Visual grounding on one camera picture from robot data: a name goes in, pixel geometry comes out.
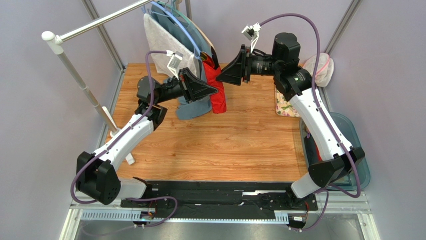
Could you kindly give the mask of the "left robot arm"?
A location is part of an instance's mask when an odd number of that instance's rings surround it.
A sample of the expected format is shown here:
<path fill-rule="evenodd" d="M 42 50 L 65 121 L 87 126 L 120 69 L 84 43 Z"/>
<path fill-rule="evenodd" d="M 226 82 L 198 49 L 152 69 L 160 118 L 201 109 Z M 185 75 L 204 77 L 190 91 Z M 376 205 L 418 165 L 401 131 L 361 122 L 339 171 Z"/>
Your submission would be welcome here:
<path fill-rule="evenodd" d="M 137 177 L 120 179 L 117 171 L 134 148 L 163 123 L 168 110 L 160 104 L 181 97 L 191 104 L 219 92 L 188 68 L 164 83 L 145 76 L 139 80 L 137 90 L 138 108 L 124 128 L 95 152 L 83 152 L 77 158 L 72 194 L 81 192 L 103 205 L 116 199 L 141 199 L 147 182 Z"/>

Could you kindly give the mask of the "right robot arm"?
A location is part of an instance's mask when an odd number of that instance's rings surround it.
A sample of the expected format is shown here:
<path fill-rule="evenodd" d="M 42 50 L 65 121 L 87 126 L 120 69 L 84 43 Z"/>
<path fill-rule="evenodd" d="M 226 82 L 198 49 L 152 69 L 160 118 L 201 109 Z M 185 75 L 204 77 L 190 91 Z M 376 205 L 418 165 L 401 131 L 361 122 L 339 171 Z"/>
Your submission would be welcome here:
<path fill-rule="evenodd" d="M 216 78 L 219 82 L 240 86 L 252 75 L 272 76 L 275 88 L 301 116 L 313 137 L 321 161 L 308 167 L 308 173 L 295 181 L 287 193 L 294 199 L 329 187 L 336 181 L 357 174 L 357 166 L 365 158 L 361 147 L 353 147 L 340 132 L 325 109 L 312 75 L 299 66 L 301 46 L 292 33 L 279 33 L 274 38 L 271 54 L 241 46 L 237 57 Z"/>

